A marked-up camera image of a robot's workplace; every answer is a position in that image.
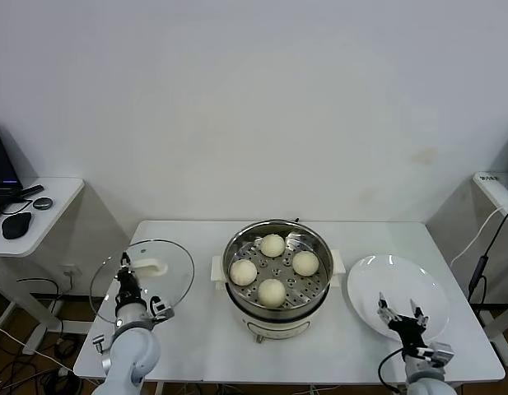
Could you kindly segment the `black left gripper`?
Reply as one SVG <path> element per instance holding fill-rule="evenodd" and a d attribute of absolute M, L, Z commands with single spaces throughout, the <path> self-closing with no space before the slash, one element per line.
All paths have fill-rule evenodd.
<path fill-rule="evenodd" d="M 115 297 L 116 307 L 122 308 L 129 304 L 140 304 L 146 307 L 146 301 L 142 298 L 138 279 L 131 269 L 131 259 L 126 251 L 123 251 L 119 260 L 119 270 L 122 272 L 122 282 L 119 284 L 119 292 Z"/>

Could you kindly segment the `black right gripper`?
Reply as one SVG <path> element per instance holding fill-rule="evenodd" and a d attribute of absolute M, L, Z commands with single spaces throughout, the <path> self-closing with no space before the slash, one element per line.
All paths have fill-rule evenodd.
<path fill-rule="evenodd" d="M 398 315 L 389 307 L 383 293 L 380 292 L 377 314 L 390 330 L 399 335 L 404 350 L 426 348 L 422 335 L 426 331 L 429 317 L 413 299 L 409 301 L 414 318 L 402 318 L 398 321 Z"/>

